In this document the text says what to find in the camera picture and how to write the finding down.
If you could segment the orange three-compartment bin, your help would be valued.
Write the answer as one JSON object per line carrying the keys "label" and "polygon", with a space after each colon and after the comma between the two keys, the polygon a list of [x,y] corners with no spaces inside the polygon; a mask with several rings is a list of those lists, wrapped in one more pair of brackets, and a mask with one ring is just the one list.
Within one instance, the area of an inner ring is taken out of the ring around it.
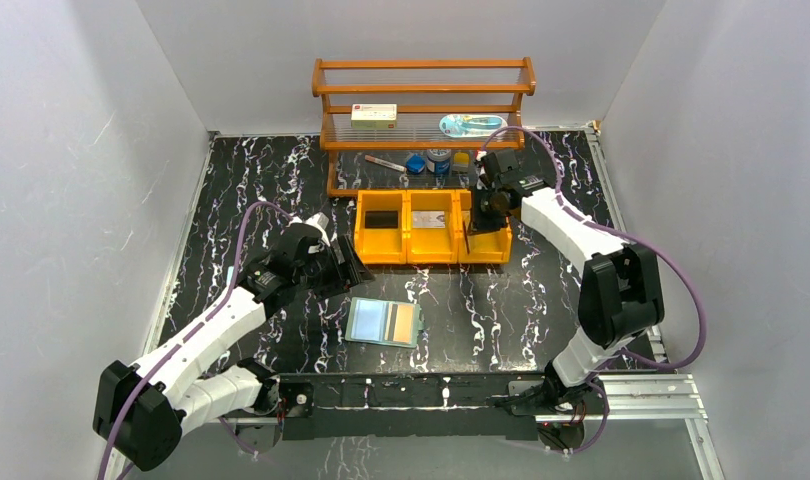
{"label": "orange three-compartment bin", "polygon": [[474,205],[466,189],[360,190],[357,254],[367,265],[508,263],[511,228],[468,234]]}

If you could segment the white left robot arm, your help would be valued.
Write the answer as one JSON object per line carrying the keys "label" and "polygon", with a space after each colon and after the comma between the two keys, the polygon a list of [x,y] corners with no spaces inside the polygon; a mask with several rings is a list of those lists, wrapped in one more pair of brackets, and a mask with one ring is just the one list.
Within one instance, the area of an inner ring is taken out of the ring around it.
{"label": "white left robot arm", "polygon": [[92,429],[107,446],[149,471],[184,435],[211,420],[236,410],[285,411],[280,375],[253,358],[205,374],[299,294],[327,299],[372,280],[353,240],[327,234],[320,220],[289,224],[272,247],[234,271],[215,303],[181,332],[130,365],[115,361],[104,369]]}

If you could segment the gold card with black stripe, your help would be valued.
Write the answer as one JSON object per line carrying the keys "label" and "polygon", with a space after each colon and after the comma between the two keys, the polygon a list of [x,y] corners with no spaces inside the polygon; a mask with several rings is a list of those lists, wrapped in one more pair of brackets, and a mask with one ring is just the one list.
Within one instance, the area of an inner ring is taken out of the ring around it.
{"label": "gold card with black stripe", "polygon": [[471,254],[470,241],[469,241],[470,235],[469,234],[470,234],[470,225],[469,225],[468,222],[463,222],[463,236],[462,236],[462,238],[463,238],[464,246],[465,246],[465,252],[466,252],[465,255],[467,255],[467,256],[469,256]]}

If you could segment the green card holder wallet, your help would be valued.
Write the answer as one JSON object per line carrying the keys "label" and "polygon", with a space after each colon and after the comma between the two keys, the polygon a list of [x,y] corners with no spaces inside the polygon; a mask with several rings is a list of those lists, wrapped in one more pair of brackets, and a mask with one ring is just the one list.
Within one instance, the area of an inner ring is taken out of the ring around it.
{"label": "green card holder wallet", "polygon": [[408,302],[353,297],[350,300],[345,339],[350,342],[414,349],[418,343],[419,333],[424,329],[422,309],[418,304],[413,304],[416,307],[417,314],[414,321],[412,343],[405,345],[396,344],[384,339],[388,309],[391,303],[413,304]]}

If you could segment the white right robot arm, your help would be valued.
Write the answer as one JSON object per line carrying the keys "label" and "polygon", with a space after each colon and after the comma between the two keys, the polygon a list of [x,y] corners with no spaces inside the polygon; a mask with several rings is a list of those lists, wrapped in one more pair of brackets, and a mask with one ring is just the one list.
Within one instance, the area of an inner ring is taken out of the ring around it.
{"label": "white right robot arm", "polygon": [[591,223],[560,192],[522,172],[511,149],[476,161],[468,231],[492,233],[510,217],[542,235],[581,275],[578,327],[545,368],[545,387],[578,387],[617,351],[664,317],[656,254]]}

